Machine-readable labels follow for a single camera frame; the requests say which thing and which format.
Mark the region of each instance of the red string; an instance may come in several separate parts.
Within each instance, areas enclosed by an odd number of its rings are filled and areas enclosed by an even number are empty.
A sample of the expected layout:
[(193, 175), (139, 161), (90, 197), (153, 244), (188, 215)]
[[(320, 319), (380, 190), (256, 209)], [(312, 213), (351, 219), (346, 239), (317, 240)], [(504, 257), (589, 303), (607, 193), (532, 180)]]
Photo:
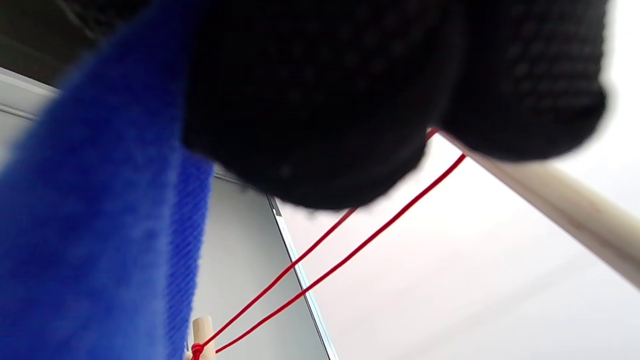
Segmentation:
[[(435, 134), (435, 131), (432, 131), (430, 133), (428, 132), (428, 136), (430, 135), (429, 137), (433, 136), (434, 134)], [(322, 276), (320, 276), (311, 285), (307, 286), (304, 290), (299, 292), (296, 296), (294, 296), (293, 298), (289, 299), (289, 301), (287, 301), (285, 304), (283, 304), (278, 309), (273, 311), (271, 314), (268, 314), (262, 320), (257, 322), (249, 330), (245, 331), (242, 335), (238, 336), (236, 339), (232, 340), (230, 343), (227, 343), (226, 345), (224, 345), (221, 348), (217, 349), (216, 354), (219, 353), (219, 352), (224, 351), (228, 347), (231, 347), (232, 345), (236, 344), (238, 341), (240, 341), (240, 340), (244, 339), (245, 337), (247, 337), (249, 334), (251, 334), (253, 331), (258, 329), (264, 323), (268, 322), (269, 320), (274, 318), (276, 315), (280, 314), (282, 311), (284, 311), (289, 306), (291, 306), (293, 303), (295, 303), (297, 300), (299, 300), (300, 298), (305, 296), (306, 293), (308, 293), (309, 291), (311, 291), (311, 289), (315, 288), (318, 284), (323, 282), (327, 277), (331, 276), (331, 274), (336, 272), (339, 268), (341, 268), (344, 264), (346, 264), (349, 260), (351, 260), (354, 256), (356, 256), (360, 251), (362, 251), (362, 249), (364, 249), (368, 244), (370, 244), (373, 240), (375, 240), (382, 232), (387, 230), (394, 222), (396, 222), (399, 218), (401, 218), (411, 207), (413, 207), (413, 205), (415, 205), (418, 201), (420, 201), (421, 198), (423, 198), (425, 195), (427, 195), (431, 190), (433, 190), (436, 186), (438, 186), (444, 179), (446, 179), (453, 172), (453, 170), (455, 170), (462, 163), (462, 161), (466, 157), (467, 156), (464, 155), (464, 154), (460, 155), (458, 157), (458, 159), (444, 173), (442, 173), (442, 175), (440, 175), (437, 179), (435, 179), (435, 181), (433, 181), (423, 191), (421, 191), (418, 195), (416, 195), (409, 203), (407, 203), (407, 205), (405, 205), (402, 209), (400, 209), (400, 211), (398, 211), (389, 221), (387, 221), (378, 230), (376, 230), (376, 232), (374, 232), (370, 237), (368, 237), (368, 239), (366, 239), (363, 243), (361, 243), (354, 251), (352, 251), (349, 255), (347, 255), (344, 259), (342, 259), (335, 266), (330, 268), (329, 271), (327, 271)], [(345, 216), (343, 216), (343, 218), (344, 219), (342, 219), (342, 218), (340, 219), (340, 220), (342, 220), (342, 222), (344, 222), (344, 220), (346, 220)], [(339, 224), (336, 223), (334, 226), (332, 226), (332, 229), (335, 230), (335, 228), (337, 228), (338, 225)], [(209, 340), (207, 340), (205, 343), (203, 343), (203, 345), (206, 345), (207, 343), (210, 343), (211, 340), (213, 340), (213, 337), (210, 338)]]
[(267, 285), (267, 287), (264, 288), (264, 290), (262, 290), (255, 298), (253, 298), (253, 300), (249, 301), (249, 303), (245, 305), (242, 310), (238, 312), (238, 314), (227, 321), (227, 323), (223, 325), (220, 330), (216, 331), (216, 333), (213, 334), (213, 336), (211, 336), (209, 339), (207, 339), (207, 341), (203, 342), (202, 345), (207, 346), (210, 342), (215, 340), (224, 330), (227, 330), (227, 328), (229, 328), (231, 324), (233, 324), (240, 316), (246, 313), (249, 308), (251, 308), (256, 302), (258, 302), (258, 300), (266, 295), (266, 293), (271, 291), (271, 289), (273, 289), (273, 287), (276, 286), (291, 271), (291, 269), (296, 267), (296, 265), (299, 264), (300, 261), (303, 261), (313, 250), (320, 246), (320, 244), (325, 241), (325, 239), (327, 239), (329, 235), (331, 235), (340, 225), (342, 225), (342, 223), (345, 222), (355, 211), (355, 209), (350, 209), (349, 211), (347, 211), (333, 226), (329, 228), (329, 230), (327, 230), (322, 236), (320, 236), (320, 239), (313, 243), (313, 245), (311, 245), (311, 247), (309, 247), (309, 249), (307, 249), (307, 251), (305, 251), (298, 259), (293, 261), (289, 266), (282, 270), (280, 275), (278, 275), (275, 279), (273, 279), (273, 281), (271, 281), (271, 284)]
[[(435, 135), (436, 133), (438, 133), (437, 129), (428, 129), (427, 133), (426, 133), (427, 141), (429, 139), (431, 139), (433, 137), (433, 135)], [(271, 281), (271, 283), (269, 285), (267, 285), (266, 288), (264, 288), (255, 298), (253, 298), (247, 305), (245, 305), (236, 315), (234, 315), (234, 317), (232, 317), (229, 321), (227, 321), (218, 331), (216, 331), (215, 334), (213, 334), (213, 336), (211, 336), (209, 339), (207, 339), (207, 341), (203, 342), (202, 344), (198, 344), (198, 343), (193, 344), (193, 346), (191, 347), (192, 348), (192, 353), (193, 353), (193, 356), (194, 356), (193, 360), (197, 360), (197, 359), (200, 358), (200, 354), (198, 354), (197, 358), (196, 358), (196, 353), (194, 352), (194, 349), (196, 349), (195, 351), (200, 351), (200, 353), (202, 353), (202, 349), (204, 349), (204, 347), (206, 347), (213, 340), (215, 340), (223, 331), (227, 330), (238, 318), (240, 318), (240, 316), (244, 315), (253, 305), (255, 305), (256, 302), (258, 302), (269, 291), (271, 291), (271, 289), (273, 289), (294, 267), (296, 267), (297, 264), (299, 264), (312, 251), (314, 251), (318, 246), (320, 246), (320, 244), (322, 242), (324, 242), (329, 237), (329, 235), (331, 235), (340, 225), (342, 225), (342, 223), (345, 222), (355, 211), (356, 211), (356, 209), (350, 209), (342, 217), (340, 217), (340, 219), (338, 219), (338, 221), (335, 224), (333, 224), (329, 228), (329, 230), (327, 230), (320, 237), (320, 239), (316, 240), (316, 242), (314, 242), (298, 259), (293, 261), (289, 266), (287, 266), (287, 268), (282, 270), (282, 272), (273, 281)]]
[(191, 360), (200, 360), (200, 355), (204, 351), (205, 345), (194, 343), (191, 346)]

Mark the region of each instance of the blue fleece fabric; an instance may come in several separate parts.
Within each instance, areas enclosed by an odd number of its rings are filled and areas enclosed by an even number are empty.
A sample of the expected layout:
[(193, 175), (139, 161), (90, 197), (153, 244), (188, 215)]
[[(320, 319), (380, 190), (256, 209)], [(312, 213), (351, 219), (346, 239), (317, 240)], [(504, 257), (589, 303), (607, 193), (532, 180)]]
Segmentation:
[(206, 0), (158, 0), (0, 176), (0, 358), (182, 359), (212, 166), (180, 144)]

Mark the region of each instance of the knot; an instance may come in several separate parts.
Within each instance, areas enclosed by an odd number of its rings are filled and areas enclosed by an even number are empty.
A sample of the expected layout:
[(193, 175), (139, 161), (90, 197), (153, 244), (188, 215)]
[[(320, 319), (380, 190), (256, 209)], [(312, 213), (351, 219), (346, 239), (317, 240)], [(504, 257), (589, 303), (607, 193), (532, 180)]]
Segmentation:
[(204, 351), (204, 346), (202, 344), (194, 343), (191, 346), (191, 360), (200, 360), (200, 355)]

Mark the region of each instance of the black glove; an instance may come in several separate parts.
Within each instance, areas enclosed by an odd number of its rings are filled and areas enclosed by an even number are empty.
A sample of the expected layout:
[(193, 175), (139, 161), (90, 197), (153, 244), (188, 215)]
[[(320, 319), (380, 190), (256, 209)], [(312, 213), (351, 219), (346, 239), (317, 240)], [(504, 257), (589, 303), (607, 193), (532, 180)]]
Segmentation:
[(604, 110), (605, 4), (218, 0), (193, 54), (184, 142), (324, 209), (384, 194), (417, 166), (429, 127), (503, 160), (557, 156)]

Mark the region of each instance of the wooden dowel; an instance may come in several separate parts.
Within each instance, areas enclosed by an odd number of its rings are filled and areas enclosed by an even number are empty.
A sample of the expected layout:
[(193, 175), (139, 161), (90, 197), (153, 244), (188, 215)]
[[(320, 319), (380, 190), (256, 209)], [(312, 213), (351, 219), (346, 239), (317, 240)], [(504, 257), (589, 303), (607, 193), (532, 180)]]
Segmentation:
[[(204, 343), (213, 336), (213, 322), (210, 316), (203, 316), (193, 320), (193, 341), (195, 343)], [(202, 352), (200, 360), (216, 360), (216, 344), (210, 342)]]
[(491, 160), (442, 135), (640, 289), (638, 219), (551, 164)]

